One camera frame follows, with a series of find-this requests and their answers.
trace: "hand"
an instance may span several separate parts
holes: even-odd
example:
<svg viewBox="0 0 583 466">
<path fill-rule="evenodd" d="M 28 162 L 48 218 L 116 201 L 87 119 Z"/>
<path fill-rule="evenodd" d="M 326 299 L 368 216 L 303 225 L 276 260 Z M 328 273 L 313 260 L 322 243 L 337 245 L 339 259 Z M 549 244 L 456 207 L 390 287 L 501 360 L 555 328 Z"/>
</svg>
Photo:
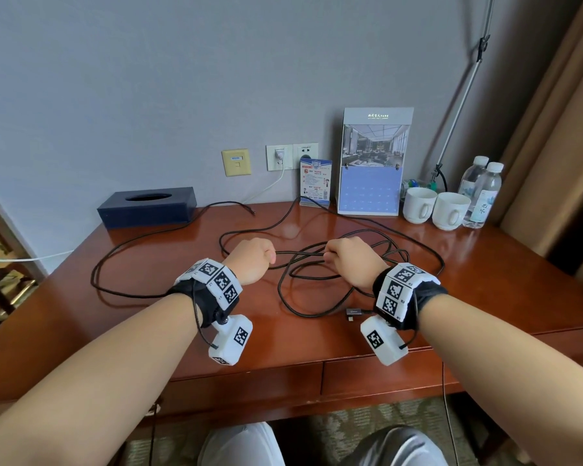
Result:
<svg viewBox="0 0 583 466">
<path fill-rule="evenodd" d="M 242 286 L 261 279 L 277 260 L 274 245 L 268 239 L 255 237 L 241 241 L 223 262 L 235 274 Z"/>
<path fill-rule="evenodd" d="M 326 263 L 352 286 L 371 290 L 373 282 L 388 265 L 360 237 L 329 240 L 324 253 Z"/>
</svg>

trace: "water bottle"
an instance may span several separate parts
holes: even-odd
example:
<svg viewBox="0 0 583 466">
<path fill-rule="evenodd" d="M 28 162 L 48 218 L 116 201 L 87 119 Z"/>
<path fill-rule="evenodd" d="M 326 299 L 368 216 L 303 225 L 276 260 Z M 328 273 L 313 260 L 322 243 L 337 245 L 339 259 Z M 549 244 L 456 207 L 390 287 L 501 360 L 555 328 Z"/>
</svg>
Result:
<svg viewBox="0 0 583 466">
<path fill-rule="evenodd" d="M 473 200 L 473 192 L 475 191 L 475 182 L 484 172 L 484 167 L 488 163 L 488 157 L 483 155 L 478 155 L 473 160 L 473 165 L 464 172 L 462 176 L 462 181 L 460 182 L 460 188 L 458 194 L 463 194 L 466 197 L 470 197 Z"/>
<path fill-rule="evenodd" d="M 481 228 L 488 218 L 498 190 L 501 188 L 503 164 L 491 161 L 484 173 L 475 182 L 471 205 L 462 224 L 470 228 Z"/>
</svg>

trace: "desk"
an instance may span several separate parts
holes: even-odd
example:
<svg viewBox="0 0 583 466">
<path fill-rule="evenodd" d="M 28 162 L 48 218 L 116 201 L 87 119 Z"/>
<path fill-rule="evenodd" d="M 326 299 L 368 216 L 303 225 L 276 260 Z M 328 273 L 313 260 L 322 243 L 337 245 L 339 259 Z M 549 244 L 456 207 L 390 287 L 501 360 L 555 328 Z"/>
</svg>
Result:
<svg viewBox="0 0 583 466">
<path fill-rule="evenodd" d="M 222 258 L 220 234 L 271 225 L 288 206 L 257 204 L 255 217 L 239 206 L 212 208 L 186 229 L 148 237 L 120 252 L 103 268 L 101 283 L 128 293 L 162 293 L 194 261 Z M 583 355 L 583 286 L 516 240 L 491 226 L 442 232 L 401 217 L 380 221 L 443 255 L 446 268 L 440 279 L 453 296 L 569 356 Z M 369 225 L 296 206 L 282 225 L 262 236 L 279 250 L 298 250 L 364 227 Z M 100 296 L 89 285 L 94 264 L 115 244 L 143 231 L 98 227 L 0 326 L 0 403 L 21 397 L 72 353 L 153 302 Z M 233 237 L 227 248 L 246 237 L 250 235 Z M 378 239 L 365 237 L 369 243 Z M 415 265 L 438 269 L 430 253 L 395 239 Z M 286 261 L 288 256 L 279 258 Z M 242 423 L 441 393 L 441 360 L 422 336 L 408 356 L 384 367 L 360 334 L 361 318 L 349 322 L 335 313 L 303 319 L 289 313 L 276 291 L 282 271 L 268 272 L 242 293 L 235 313 L 248 316 L 254 329 L 239 363 L 216 364 L 208 358 L 207 346 L 195 338 L 162 393 L 160 420 Z M 347 290 L 342 280 L 287 280 L 283 285 L 288 302 L 306 313 L 332 307 Z M 371 299 L 356 293 L 347 307 L 371 305 Z M 213 338 L 213 329 L 206 333 Z M 449 392 L 461 390 L 450 373 L 446 384 Z"/>
</svg>

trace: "mug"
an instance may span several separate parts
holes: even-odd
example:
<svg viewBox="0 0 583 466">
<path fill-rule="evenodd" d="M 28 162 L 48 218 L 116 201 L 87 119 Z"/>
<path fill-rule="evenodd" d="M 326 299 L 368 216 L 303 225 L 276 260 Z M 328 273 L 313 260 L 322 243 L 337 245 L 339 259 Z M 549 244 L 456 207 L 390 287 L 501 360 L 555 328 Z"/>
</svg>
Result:
<svg viewBox="0 0 583 466">
<path fill-rule="evenodd" d="M 441 230 L 454 230 L 471 205 L 471 198 L 458 193 L 440 193 L 436 198 L 432 222 Z"/>
<path fill-rule="evenodd" d="M 428 188 L 408 188 L 404 201 L 404 218 L 412 224 L 422 224 L 432 215 L 436 191 Z"/>
</svg>

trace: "wall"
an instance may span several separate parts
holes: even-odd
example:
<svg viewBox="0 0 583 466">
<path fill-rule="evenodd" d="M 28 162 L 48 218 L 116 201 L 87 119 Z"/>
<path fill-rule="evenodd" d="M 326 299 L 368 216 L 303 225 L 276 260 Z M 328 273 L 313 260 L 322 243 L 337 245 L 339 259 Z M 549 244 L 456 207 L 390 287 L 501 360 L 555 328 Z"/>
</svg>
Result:
<svg viewBox="0 0 583 466">
<path fill-rule="evenodd" d="M 497 0 L 446 156 L 498 157 L 580 0 Z M 112 192 L 271 183 L 265 145 L 340 147 L 346 106 L 413 106 L 405 177 L 436 159 L 486 0 L 0 0 L 0 208 L 31 253 L 77 246 Z M 250 149 L 226 178 L 221 150 Z M 261 197 L 291 199 L 289 174 Z M 52 271 L 59 260 L 47 260 Z"/>
</svg>

